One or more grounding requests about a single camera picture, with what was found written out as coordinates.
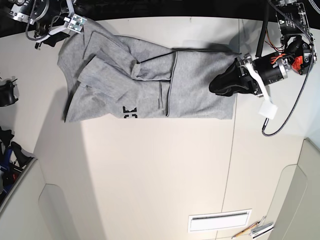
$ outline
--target gray t-shirt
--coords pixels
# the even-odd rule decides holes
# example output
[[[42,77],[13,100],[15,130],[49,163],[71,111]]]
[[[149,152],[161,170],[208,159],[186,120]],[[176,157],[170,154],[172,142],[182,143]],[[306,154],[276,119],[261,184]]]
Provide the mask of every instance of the gray t-shirt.
[[[88,20],[59,53],[69,101],[66,122],[112,114],[117,118],[231,119],[235,96],[216,96],[210,82],[238,53],[175,51],[115,36]]]

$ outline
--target white tabletop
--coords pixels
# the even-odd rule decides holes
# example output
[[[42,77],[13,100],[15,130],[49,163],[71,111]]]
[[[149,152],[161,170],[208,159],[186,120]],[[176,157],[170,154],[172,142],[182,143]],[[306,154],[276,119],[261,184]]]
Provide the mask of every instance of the white tabletop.
[[[212,17],[101,24],[114,34],[169,48],[219,43],[252,56],[261,28],[258,21]],[[269,31],[277,44],[277,25],[269,24]],[[253,223],[267,214],[282,170],[298,162],[316,116],[312,108],[319,109],[318,65],[292,119],[272,138],[261,134],[262,99],[242,94],[232,120],[106,115],[66,124],[61,119],[67,85],[56,65],[60,46],[36,51],[23,34],[0,39],[1,77],[17,77],[20,93],[15,105],[0,109],[0,126],[12,128],[15,141],[27,151],[35,149],[46,182],[63,189],[82,239],[225,238],[239,229],[188,234],[188,216],[252,209]],[[270,51],[265,44],[265,53]],[[267,132],[282,124],[302,83],[303,77],[291,72],[270,86],[279,110]]]

